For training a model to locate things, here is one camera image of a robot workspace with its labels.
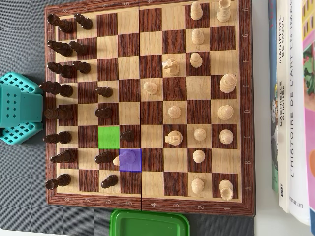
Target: dark pawn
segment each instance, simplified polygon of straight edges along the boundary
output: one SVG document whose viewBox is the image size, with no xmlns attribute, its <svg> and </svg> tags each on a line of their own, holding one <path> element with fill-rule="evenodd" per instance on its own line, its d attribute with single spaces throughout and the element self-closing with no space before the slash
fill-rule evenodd
<svg viewBox="0 0 315 236">
<path fill-rule="evenodd" d="M 70 184 L 71 177 L 68 174 L 58 176 L 57 179 L 50 179 L 46 182 L 45 187 L 48 190 L 56 189 L 58 186 L 64 187 Z"/>
<path fill-rule="evenodd" d="M 93 26 L 93 22 L 89 18 L 86 18 L 81 14 L 75 14 L 74 20 L 86 30 L 89 30 Z"/>
<path fill-rule="evenodd" d="M 118 177 L 116 175 L 111 175 L 107 177 L 101 184 L 102 188 L 109 188 L 115 186 L 118 183 Z"/>
<path fill-rule="evenodd" d="M 49 62 L 47 63 L 48 69 L 56 74 L 61 74 L 62 77 L 72 78 L 73 68 L 70 65 L 61 65 L 60 63 Z"/>
<path fill-rule="evenodd" d="M 60 18 L 55 14 L 49 14 L 47 17 L 49 24 L 53 26 L 58 26 L 59 29 L 64 33 L 72 33 L 72 23 L 67 20 L 60 20 Z"/>
<path fill-rule="evenodd" d="M 127 142 L 132 142 L 134 140 L 134 133 L 131 130 L 125 131 L 120 134 L 120 139 Z"/>
<path fill-rule="evenodd" d="M 103 96 L 103 97 L 110 97 L 113 95 L 113 89 L 111 87 L 97 87 L 96 88 L 97 94 Z"/>
<path fill-rule="evenodd" d="M 48 108 L 44 111 L 44 116 L 47 119 L 70 120 L 73 118 L 73 111 L 71 109 Z"/>
<path fill-rule="evenodd" d="M 78 54 L 84 55 L 88 52 L 87 46 L 83 45 L 82 43 L 77 43 L 76 41 L 71 41 L 69 43 L 70 48 L 75 50 Z"/>
<path fill-rule="evenodd" d="M 73 150 L 66 150 L 57 156 L 50 158 L 51 163 L 70 163 L 76 160 L 76 156 Z"/>
<path fill-rule="evenodd" d="M 95 115 L 100 118 L 108 119 L 112 117 L 113 111 L 110 108 L 101 108 L 95 111 Z"/>
<path fill-rule="evenodd" d="M 70 85 L 61 85 L 58 82 L 45 81 L 39 85 L 44 91 L 57 95 L 60 93 L 62 97 L 70 97 L 73 95 L 73 88 Z"/>
<path fill-rule="evenodd" d="M 72 66 L 74 67 L 74 69 L 79 70 L 83 74 L 87 74 L 91 71 L 90 64 L 86 62 L 81 62 L 81 61 L 76 60 L 72 63 Z"/>
<path fill-rule="evenodd" d="M 106 162 L 112 162 L 113 161 L 113 156 L 110 152 L 104 152 L 100 155 L 98 155 L 96 158 L 95 158 L 95 162 L 97 164 L 101 164 L 101 163 L 106 163 Z"/>
<path fill-rule="evenodd" d="M 71 134 L 69 132 L 60 132 L 59 134 L 49 134 L 43 138 L 43 141 L 48 144 L 67 144 L 71 141 Z"/>
</svg>

